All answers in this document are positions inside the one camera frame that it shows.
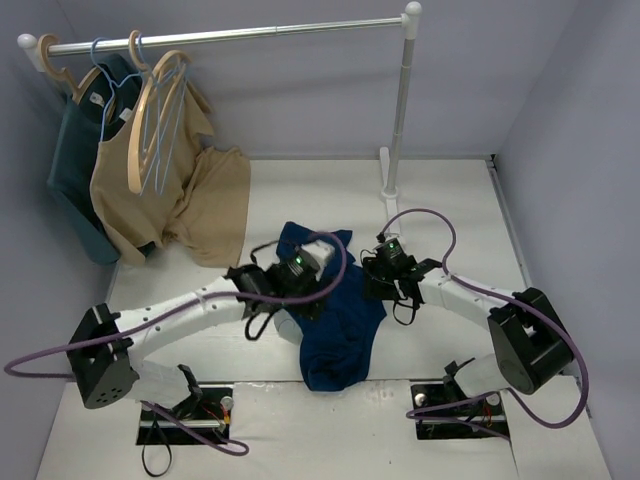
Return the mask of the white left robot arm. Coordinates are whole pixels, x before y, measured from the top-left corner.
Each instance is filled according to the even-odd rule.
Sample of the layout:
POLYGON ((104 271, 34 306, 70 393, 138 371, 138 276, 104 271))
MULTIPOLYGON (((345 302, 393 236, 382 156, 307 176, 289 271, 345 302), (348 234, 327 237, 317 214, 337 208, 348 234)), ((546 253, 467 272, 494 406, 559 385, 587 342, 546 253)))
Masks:
POLYGON ((153 402, 175 418, 191 418, 199 409, 201 389, 184 365, 149 361, 155 351, 222 324, 244 324, 283 310, 266 297, 303 300, 299 308, 316 317, 322 305, 320 277, 336 250, 316 240, 297 246, 292 256, 268 269, 255 264, 231 268, 212 283, 155 305, 112 312, 106 304, 86 311, 67 354, 83 404, 100 409, 123 398, 153 402))

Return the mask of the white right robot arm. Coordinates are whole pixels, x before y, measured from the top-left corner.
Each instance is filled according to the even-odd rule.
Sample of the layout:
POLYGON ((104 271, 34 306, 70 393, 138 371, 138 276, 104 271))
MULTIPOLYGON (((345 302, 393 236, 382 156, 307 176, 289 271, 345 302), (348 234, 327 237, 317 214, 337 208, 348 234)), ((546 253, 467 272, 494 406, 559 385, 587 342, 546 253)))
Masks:
POLYGON ((489 331, 493 352, 445 371, 445 405, 464 412, 484 393, 512 388, 535 393, 575 359, 557 330, 539 318, 545 315, 558 329, 564 326, 546 295, 538 289, 509 293, 489 287, 469 289, 446 274, 434 259, 418 262, 391 238, 362 258, 364 294, 403 306, 411 315, 423 305, 450 311, 489 331))

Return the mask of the blue Mickey Mouse t-shirt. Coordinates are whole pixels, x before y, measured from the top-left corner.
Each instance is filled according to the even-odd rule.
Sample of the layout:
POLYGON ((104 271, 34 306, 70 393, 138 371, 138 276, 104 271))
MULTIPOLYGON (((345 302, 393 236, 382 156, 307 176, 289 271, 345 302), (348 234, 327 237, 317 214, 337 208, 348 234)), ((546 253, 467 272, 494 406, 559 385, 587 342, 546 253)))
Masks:
POLYGON ((310 321, 291 308, 274 318, 277 333, 299 347, 299 365, 311 391, 339 392, 367 379, 375 336, 386 317, 383 303, 363 295, 365 275, 352 254, 340 284, 310 321))

